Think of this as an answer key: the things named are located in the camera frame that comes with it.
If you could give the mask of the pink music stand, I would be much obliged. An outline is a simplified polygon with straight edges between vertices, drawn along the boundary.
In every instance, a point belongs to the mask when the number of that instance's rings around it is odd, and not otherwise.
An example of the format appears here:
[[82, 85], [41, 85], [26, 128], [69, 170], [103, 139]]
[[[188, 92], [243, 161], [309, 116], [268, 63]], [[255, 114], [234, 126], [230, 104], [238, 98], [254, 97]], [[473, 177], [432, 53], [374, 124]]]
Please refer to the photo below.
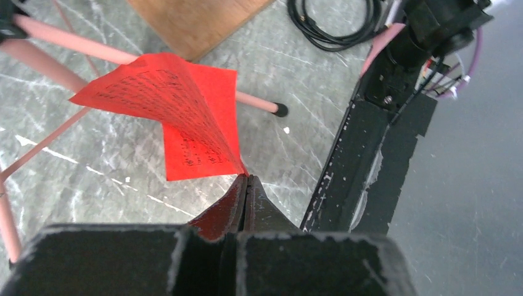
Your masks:
[[[125, 65], [138, 58], [136, 54], [79, 36], [72, 29], [64, 31], [29, 16], [13, 12], [1, 16], [1, 51], [73, 92], [85, 87], [87, 82], [31, 43], [30, 38], [80, 52], [88, 60], [95, 57], [114, 64]], [[4, 185], [5, 181], [37, 153], [45, 149], [54, 139], [85, 116], [88, 111], [87, 107], [83, 107], [13, 164], [1, 170], [1, 238], [8, 254], [9, 263], [17, 262], [22, 252], [22, 244]]]

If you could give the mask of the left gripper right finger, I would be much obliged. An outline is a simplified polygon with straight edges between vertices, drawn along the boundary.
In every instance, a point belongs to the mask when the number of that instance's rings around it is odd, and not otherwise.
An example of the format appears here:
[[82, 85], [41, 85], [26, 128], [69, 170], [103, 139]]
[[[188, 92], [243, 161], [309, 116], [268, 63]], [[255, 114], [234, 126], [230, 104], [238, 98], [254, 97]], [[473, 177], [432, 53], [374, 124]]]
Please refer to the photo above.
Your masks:
[[226, 236], [221, 295], [416, 295], [405, 256], [380, 234], [301, 232], [246, 179], [241, 230]]

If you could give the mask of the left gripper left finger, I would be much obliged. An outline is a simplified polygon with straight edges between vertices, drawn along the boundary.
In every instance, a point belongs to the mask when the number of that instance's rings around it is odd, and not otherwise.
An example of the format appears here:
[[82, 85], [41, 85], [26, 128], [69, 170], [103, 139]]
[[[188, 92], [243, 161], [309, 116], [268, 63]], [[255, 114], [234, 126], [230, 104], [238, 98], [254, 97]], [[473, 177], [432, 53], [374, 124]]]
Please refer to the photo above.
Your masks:
[[186, 224], [53, 224], [30, 241], [2, 295], [234, 295], [234, 239], [248, 179]]

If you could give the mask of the red sheet music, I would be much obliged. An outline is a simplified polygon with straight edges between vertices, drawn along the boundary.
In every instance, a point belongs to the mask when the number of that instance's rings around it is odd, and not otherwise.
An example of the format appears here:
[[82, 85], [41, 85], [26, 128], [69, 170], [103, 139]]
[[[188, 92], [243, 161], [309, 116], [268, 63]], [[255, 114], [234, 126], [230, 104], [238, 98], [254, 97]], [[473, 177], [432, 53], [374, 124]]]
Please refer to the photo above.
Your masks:
[[159, 122], [169, 181], [244, 174], [236, 81], [234, 70], [167, 52], [144, 54], [93, 80], [71, 101]]

